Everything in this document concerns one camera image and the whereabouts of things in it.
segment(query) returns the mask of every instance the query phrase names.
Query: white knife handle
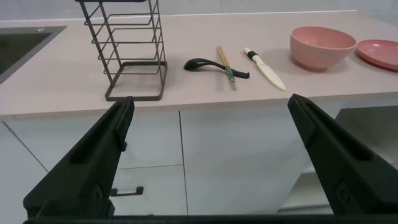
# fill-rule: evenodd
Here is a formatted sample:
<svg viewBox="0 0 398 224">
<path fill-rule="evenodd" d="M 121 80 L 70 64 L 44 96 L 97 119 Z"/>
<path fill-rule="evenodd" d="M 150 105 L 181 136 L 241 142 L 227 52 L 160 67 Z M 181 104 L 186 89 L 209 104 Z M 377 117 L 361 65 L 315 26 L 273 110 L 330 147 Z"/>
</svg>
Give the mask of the white knife handle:
<svg viewBox="0 0 398 224">
<path fill-rule="evenodd" d="M 252 51 L 250 48 L 245 47 L 243 49 L 244 53 L 256 64 L 258 65 L 265 65 L 265 63 L 261 60 L 257 53 Z"/>
</svg>

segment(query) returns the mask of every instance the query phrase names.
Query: white cabinet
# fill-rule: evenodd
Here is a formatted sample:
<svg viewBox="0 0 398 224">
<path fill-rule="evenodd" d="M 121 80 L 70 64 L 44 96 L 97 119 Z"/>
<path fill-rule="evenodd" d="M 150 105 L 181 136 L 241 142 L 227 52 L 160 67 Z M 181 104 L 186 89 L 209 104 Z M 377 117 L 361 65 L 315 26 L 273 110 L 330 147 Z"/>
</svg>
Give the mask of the white cabinet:
<svg viewBox="0 0 398 224">
<path fill-rule="evenodd" d="M 7 122 L 41 163 L 52 169 L 99 117 Z M 135 114 L 119 168 L 182 164 L 178 112 Z"/>
<path fill-rule="evenodd" d="M 186 215 L 183 166 L 118 170 L 113 188 L 132 193 L 144 187 L 142 195 L 111 197 L 115 215 Z"/>
<path fill-rule="evenodd" d="M 47 174 L 31 153 L 0 123 L 1 223 L 27 220 L 24 197 Z"/>
<path fill-rule="evenodd" d="M 181 112 L 188 213 L 275 213 L 310 159 L 287 106 Z"/>
</svg>

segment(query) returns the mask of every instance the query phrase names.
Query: kitchen counter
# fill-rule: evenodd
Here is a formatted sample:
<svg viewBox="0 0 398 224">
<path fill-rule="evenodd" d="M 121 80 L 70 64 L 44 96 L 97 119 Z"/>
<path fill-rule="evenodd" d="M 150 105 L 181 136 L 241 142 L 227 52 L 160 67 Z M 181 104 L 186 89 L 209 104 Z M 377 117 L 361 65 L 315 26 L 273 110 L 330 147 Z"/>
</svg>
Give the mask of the kitchen counter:
<svg viewBox="0 0 398 224">
<path fill-rule="evenodd" d="M 197 110 L 224 106 L 281 105 L 293 94 L 318 100 L 398 96 L 398 75 L 363 62 L 352 53 L 321 72 L 299 67 L 290 56 L 290 32 L 299 26 L 327 26 L 357 41 L 397 40 L 398 29 L 357 11 L 275 14 L 226 14 L 162 17 L 169 64 L 160 101 L 136 102 L 138 111 Z M 112 103 L 109 86 L 91 35 L 82 20 L 2 22 L 0 27 L 67 26 L 56 38 L 0 85 L 0 121 L 101 114 Z M 188 72 L 191 58 L 220 61 L 222 45 L 231 66 L 250 72 L 229 85 L 214 70 Z M 287 91 L 274 88 L 244 54 L 256 51 L 280 76 Z"/>
</svg>

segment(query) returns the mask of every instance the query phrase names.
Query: pink plate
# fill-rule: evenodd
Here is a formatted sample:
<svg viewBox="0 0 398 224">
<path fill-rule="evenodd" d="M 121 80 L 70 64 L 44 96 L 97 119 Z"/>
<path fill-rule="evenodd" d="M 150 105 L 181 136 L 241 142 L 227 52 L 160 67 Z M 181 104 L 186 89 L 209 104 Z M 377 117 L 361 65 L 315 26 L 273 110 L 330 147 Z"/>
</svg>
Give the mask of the pink plate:
<svg viewBox="0 0 398 224">
<path fill-rule="evenodd" d="M 370 63 L 398 71 L 398 42 L 364 40 L 358 44 L 358 53 Z"/>
</svg>

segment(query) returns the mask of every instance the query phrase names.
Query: knife blade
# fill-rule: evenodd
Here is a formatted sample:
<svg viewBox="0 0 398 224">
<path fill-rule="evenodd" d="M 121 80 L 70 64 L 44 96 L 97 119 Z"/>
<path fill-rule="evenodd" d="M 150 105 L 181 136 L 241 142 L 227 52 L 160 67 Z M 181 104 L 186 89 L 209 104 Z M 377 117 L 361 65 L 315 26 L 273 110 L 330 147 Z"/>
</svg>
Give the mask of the knife blade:
<svg viewBox="0 0 398 224">
<path fill-rule="evenodd" d="M 266 65 L 260 58 L 260 56 L 252 51 L 251 49 L 245 47 L 243 49 L 244 53 L 256 63 L 258 70 L 271 82 L 275 87 L 282 91 L 286 91 L 286 87 L 278 75 L 273 71 L 270 66 Z"/>
</svg>

